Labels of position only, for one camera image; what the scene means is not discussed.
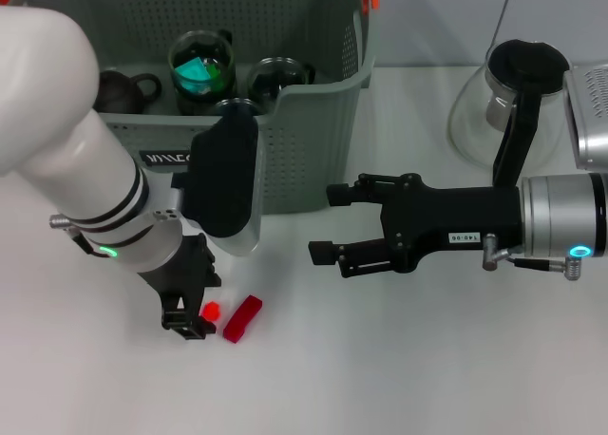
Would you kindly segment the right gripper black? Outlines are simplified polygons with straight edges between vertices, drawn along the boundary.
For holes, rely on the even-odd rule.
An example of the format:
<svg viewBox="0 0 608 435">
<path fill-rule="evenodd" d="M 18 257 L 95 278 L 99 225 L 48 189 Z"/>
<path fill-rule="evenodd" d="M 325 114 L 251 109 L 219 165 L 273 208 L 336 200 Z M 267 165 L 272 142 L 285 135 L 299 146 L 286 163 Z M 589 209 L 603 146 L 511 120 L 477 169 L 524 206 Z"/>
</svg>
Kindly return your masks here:
<svg viewBox="0 0 608 435">
<path fill-rule="evenodd" d="M 390 271 L 408 274 L 435 252 L 481 250 L 487 235 L 496 237 L 499 249 L 523 244 L 520 193 L 514 186 L 436 189 L 418 174 L 363 173 L 352 186 L 328 185 L 326 195 L 330 206 L 382 205 L 384 238 L 309 243 L 313 265 L 337 264 L 344 278 Z"/>
</svg>

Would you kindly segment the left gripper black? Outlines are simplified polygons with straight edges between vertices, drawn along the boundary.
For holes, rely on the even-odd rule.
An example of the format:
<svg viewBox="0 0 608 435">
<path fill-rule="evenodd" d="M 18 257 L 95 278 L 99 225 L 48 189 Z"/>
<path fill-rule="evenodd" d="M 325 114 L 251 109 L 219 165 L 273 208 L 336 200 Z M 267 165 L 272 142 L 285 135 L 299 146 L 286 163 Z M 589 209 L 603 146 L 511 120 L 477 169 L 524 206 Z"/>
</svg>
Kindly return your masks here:
<svg viewBox="0 0 608 435">
<path fill-rule="evenodd" d="M 184 236 L 179 249 L 160 268 L 140 273 L 159 295 L 161 324 L 185 340 L 204 340 L 217 332 L 216 326 L 200 315 L 204 292 L 222 285 L 215 269 L 215 256 L 204 234 Z"/>
</svg>

